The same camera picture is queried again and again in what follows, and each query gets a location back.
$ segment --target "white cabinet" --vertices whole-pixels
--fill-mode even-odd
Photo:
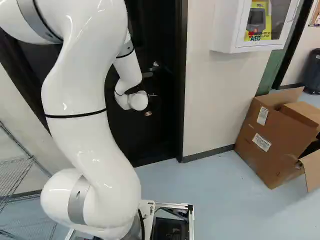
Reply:
[[[283,49],[300,0],[214,0],[210,48],[223,53]]]

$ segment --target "white wall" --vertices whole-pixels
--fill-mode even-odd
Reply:
[[[312,19],[317,0],[314,0],[312,9],[306,21],[299,43],[294,52],[290,65],[285,73],[281,85],[289,85],[299,83],[301,80],[300,73],[305,65],[305,61],[311,50],[320,48],[320,27],[310,27],[309,23]]]
[[[270,51],[209,50],[215,0],[188,0],[183,155],[235,143]]]
[[[61,169],[72,167],[1,64],[0,86],[0,121],[50,173],[54,174]],[[0,134],[0,160],[21,155],[19,148],[15,148],[4,134]],[[48,178],[35,166],[17,192],[41,189],[47,180]]]

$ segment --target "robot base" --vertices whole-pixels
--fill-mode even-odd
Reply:
[[[145,238],[142,240],[194,240],[194,206],[142,200]],[[64,240],[95,240],[94,236],[71,229]]]

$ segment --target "open cardboard box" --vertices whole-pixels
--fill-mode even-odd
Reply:
[[[235,143],[270,189],[303,173],[308,192],[320,187],[320,150],[300,158],[320,131],[320,109],[297,102],[303,89],[255,97]]]

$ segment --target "green door frame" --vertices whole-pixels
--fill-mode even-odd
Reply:
[[[278,74],[278,71],[282,65],[282,62],[284,60],[286,51],[288,49],[288,46],[290,44],[291,38],[293,36],[296,24],[297,24],[297,20],[300,16],[300,12],[302,9],[302,6],[304,4],[304,1],[309,1],[309,0],[300,0],[296,15],[294,17],[293,23],[292,23],[292,27],[290,30],[290,33],[288,35],[288,38],[286,40],[286,43],[284,45],[283,49],[280,50],[273,50],[270,54],[268,63],[264,69],[264,73],[262,75],[261,78],[261,82],[259,84],[259,87],[256,91],[256,96],[260,96],[260,95],[265,95],[268,94],[269,91],[272,88],[272,85],[276,79],[276,76]]]

